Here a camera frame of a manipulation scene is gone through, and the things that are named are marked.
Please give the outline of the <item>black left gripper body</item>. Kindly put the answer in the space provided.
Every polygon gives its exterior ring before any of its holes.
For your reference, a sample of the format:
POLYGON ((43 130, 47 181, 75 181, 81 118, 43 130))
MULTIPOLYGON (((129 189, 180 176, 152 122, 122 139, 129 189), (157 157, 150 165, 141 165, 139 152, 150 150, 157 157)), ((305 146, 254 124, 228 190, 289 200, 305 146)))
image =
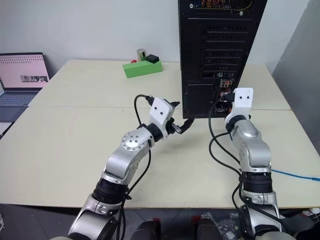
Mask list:
POLYGON ((178 125, 175 125, 174 122, 175 122, 175 119, 172 117, 170 118, 170 120, 166 122, 165 129, 168 135, 172 135, 174 133, 181 134, 182 132, 182 129, 178 125))

